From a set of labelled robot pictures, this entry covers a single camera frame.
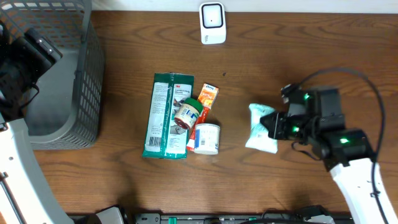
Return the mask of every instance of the jar lid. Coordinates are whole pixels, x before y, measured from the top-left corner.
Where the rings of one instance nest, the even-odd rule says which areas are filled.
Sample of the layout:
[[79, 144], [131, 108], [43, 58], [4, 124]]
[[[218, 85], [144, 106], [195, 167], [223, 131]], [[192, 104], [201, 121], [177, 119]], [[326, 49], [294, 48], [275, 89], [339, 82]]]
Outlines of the jar lid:
[[192, 98], [187, 98], [184, 103], [189, 104], [191, 106], [193, 106], [196, 110], [199, 111], [199, 114], [201, 113], [201, 111], [203, 111], [203, 106], [201, 103], [199, 103], [197, 100], [194, 100]]

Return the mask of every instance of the wood grain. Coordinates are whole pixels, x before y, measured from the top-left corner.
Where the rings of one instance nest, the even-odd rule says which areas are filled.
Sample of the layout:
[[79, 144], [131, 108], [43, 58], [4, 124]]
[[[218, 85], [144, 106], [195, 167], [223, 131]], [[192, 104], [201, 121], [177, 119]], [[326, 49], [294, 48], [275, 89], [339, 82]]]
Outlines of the wood grain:
[[[202, 45], [197, 13], [94, 12], [106, 53], [103, 116], [95, 147], [36, 151], [61, 206], [90, 213], [121, 203], [132, 211], [252, 213], [322, 204], [348, 211], [323, 165], [279, 142], [277, 154], [245, 148], [250, 103], [285, 109], [281, 87], [321, 68], [367, 73], [387, 110], [380, 163], [398, 212], [398, 16], [367, 14], [227, 13], [227, 40]], [[210, 121], [221, 123], [220, 153], [186, 160], [141, 157], [155, 72], [195, 75], [220, 88]], [[359, 79], [332, 74], [310, 85], [341, 88], [348, 127], [363, 128], [373, 146], [379, 111]]]

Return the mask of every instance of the gray plastic basket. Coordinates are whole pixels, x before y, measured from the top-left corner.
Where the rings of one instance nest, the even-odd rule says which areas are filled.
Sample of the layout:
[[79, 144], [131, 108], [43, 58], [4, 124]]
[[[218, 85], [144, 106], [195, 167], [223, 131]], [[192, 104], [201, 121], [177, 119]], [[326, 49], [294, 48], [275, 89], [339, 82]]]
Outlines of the gray plastic basket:
[[[81, 149], [96, 140], [104, 54], [90, 16], [90, 0], [0, 3], [0, 19], [13, 40], [33, 27], [63, 54], [40, 77], [40, 94], [25, 111], [34, 149]], [[34, 94], [31, 90], [25, 97]]]

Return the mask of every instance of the jar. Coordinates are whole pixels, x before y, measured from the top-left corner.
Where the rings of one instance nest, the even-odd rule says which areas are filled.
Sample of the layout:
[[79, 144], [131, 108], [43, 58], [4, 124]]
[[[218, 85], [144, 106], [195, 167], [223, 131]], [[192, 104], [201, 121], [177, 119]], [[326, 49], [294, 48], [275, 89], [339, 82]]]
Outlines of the jar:
[[183, 129], [191, 129], [202, 111], [201, 103], [192, 98], [187, 98], [176, 112], [174, 122]]
[[194, 152], [204, 155], [217, 155], [220, 127], [215, 124], [197, 124], [195, 129]]

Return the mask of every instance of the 3m package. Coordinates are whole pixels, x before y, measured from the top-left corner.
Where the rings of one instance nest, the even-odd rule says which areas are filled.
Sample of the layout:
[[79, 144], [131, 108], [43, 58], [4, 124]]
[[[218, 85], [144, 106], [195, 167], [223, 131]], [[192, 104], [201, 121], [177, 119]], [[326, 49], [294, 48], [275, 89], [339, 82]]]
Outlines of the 3m package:
[[155, 74], [143, 157], [187, 157], [188, 130], [175, 124], [174, 115], [192, 91], [192, 75]]

